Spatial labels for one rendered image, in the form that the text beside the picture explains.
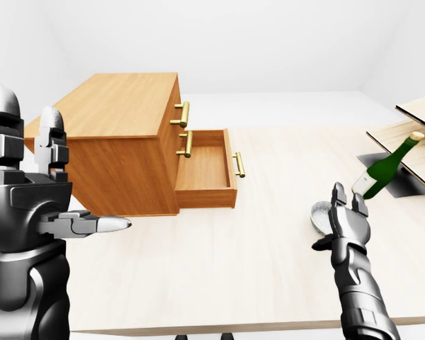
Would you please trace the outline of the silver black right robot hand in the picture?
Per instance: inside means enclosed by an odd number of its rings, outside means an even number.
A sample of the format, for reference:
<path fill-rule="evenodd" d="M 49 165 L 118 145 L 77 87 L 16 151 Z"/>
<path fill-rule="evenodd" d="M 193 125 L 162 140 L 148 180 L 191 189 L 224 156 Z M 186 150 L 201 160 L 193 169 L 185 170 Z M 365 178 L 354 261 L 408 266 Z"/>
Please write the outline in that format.
<path fill-rule="evenodd" d="M 336 182 L 332 189 L 331 209 L 329 222 L 332 233 L 326 235 L 312 245 L 316 251 L 332 250 L 333 241 L 345 240 L 362 254 L 367 254 L 366 243 L 370 239 L 370 225 L 368 224 L 368 209 L 359 193 L 354 193 L 352 208 L 346 207 L 346 194 L 341 183 Z"/>

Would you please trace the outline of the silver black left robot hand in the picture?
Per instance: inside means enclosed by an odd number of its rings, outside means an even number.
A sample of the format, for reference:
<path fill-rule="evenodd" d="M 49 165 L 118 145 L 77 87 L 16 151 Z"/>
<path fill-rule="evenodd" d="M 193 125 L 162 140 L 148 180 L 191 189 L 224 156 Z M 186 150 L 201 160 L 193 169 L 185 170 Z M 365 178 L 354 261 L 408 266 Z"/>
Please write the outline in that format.
<path fill-rule="evenodd" d="M 56 108 L 47 106 L 40 116 L 39 135 L 34 139 L 35 173 L 20 169 L 24 148 L 18 99 L 0 85 L 0 252 L 27 251 L 53 239 L 82 238 L 131 225 L 124 217 L 68 209 L 72 194 L 65 170 L 69 148 Z"/>

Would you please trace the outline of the black patterned bowl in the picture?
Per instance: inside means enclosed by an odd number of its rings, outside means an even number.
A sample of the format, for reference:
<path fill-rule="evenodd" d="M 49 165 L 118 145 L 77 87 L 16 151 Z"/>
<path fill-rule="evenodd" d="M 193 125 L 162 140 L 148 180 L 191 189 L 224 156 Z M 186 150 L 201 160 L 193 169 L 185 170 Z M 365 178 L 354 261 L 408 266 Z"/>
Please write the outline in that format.
<path fill-rule="evenodd" d="M 332 234 L 333 230 L 329 221 L 329 211 L 332 204 L 329 201 L 316 202 L 310 213 L 310 220 L 314 229 L 322 236 Z"/>

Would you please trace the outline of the wooden cabinet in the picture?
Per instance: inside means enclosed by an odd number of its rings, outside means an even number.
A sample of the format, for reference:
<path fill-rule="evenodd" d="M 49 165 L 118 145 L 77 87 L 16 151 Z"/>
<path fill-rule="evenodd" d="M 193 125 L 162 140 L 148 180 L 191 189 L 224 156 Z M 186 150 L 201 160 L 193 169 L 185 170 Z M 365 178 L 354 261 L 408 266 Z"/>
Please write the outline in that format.
<path fill-rule="evenodd" d="M 57 102 L 73 194 L 93 214 L 179 212 L 158 135 L 174 74 L 95 74 Z"/>

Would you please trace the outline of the green wine bottle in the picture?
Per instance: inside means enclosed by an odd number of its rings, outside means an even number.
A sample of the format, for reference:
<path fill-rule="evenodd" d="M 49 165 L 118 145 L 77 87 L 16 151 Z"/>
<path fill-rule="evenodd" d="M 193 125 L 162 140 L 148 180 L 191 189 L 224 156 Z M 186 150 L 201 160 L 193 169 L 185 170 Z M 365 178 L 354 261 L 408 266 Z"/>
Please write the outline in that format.
<path fill-rule="evenodd" d="M 424 133 L 412 132 L 391 155 L 367 168 L 351 187 L 352 192 L 361 194 L 364 200 L 373 198 L 393 180 L 403 157 L 424 138 Z"/>

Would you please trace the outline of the open wooden drawer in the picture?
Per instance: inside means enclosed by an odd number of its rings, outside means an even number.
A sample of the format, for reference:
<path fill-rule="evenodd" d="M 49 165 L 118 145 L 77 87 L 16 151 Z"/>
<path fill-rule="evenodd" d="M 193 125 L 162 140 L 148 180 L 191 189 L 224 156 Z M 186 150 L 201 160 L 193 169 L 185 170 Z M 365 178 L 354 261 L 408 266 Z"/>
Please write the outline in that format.
<path fill-rule="evenodd" d="M 180 208 L 233 208 L 237 198 L 228 130 L 194 130 L 191 156 L 180 156 L 175 194 Z"/>

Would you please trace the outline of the closed wooden drawer, middle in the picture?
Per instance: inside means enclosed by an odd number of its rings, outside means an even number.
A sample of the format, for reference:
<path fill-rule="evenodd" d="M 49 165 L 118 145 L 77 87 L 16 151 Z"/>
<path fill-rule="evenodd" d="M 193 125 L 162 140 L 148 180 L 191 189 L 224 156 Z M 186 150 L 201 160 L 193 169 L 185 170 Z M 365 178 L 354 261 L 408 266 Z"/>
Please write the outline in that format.
<path fill-rule="evenodd" d="M 164 129 L 164 131 L 161 133 L 162 147 L 168 167 L 171 185 L 174 186 L 176 182 L 179 162 L 179 156 L 176 154 L 176 152 L 181 151 L 184 148 L 185 138 L 179 136 L 181 133 L 184 133 L 184 129 L 179 125 L 171 125 L 170 123 L 166 123 L 162 127 Z"/>

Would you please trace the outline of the closed wooden drawer, uppermost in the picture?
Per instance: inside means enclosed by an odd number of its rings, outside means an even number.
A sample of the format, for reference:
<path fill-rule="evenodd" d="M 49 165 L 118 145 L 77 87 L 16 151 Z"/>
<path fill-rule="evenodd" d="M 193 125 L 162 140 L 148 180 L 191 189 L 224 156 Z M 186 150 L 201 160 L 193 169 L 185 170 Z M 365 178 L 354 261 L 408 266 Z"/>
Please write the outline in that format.
<path fill-rule="evenodd" d="M 158 130 L 158 135 L 160 137 L 167 137 L 171 134 L 179 134 L 183 132 L 183 128 L 180 127 L 179 124 L 172 125 L 170 123 L 171 120 L 180 120 L 181 119 L 181 109 L 175 108 L 176 104 L 181 103 L 181 96 L 179 91 L 179 81 L 178 75 L 173 75 L 173 80 L 170 82 L 171 84 L 171 92 L 168 97 L 165 111 L 161 119 L 161 123 Z"/>

